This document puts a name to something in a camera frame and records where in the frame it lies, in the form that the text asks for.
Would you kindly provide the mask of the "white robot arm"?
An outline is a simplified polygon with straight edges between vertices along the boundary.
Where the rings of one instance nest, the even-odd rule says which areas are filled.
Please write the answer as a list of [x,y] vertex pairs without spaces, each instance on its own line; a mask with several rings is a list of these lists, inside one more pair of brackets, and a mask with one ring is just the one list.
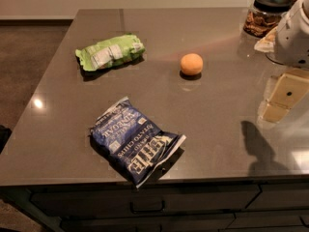
[[279,22],[273,56],[287,69],[268,80],[259,115],[277,123],[309,92],[309,0],[297,0]]

